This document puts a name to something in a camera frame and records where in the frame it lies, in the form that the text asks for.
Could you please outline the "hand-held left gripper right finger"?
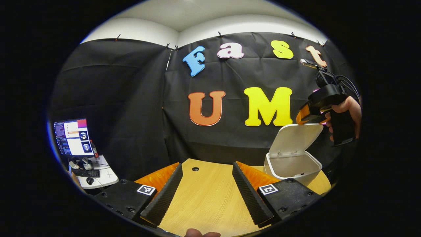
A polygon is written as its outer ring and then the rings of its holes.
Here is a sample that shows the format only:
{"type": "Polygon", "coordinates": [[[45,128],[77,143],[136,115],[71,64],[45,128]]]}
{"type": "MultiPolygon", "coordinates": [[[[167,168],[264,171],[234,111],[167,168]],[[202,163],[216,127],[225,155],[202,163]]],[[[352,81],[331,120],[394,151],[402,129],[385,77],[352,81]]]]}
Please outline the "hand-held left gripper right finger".
{"type": "Polygon", "coordinates": [[[322,198],[294,178],[278,180],[238,161],[233,178],[259,228],[291,219],[322,198]]]}

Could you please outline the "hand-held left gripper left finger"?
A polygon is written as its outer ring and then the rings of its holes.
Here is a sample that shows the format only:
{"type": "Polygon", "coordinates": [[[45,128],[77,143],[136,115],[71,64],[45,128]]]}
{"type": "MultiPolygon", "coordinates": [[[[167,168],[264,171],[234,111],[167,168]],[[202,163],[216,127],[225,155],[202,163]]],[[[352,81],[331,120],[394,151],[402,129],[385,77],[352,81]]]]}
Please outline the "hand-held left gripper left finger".
{"type": "Polygon", "coordinates": [[[122,179],[94,195],[105,208],[142,225],[161,224],[183,177],[181,163],[174,163],[136,181],[122,179]]]}

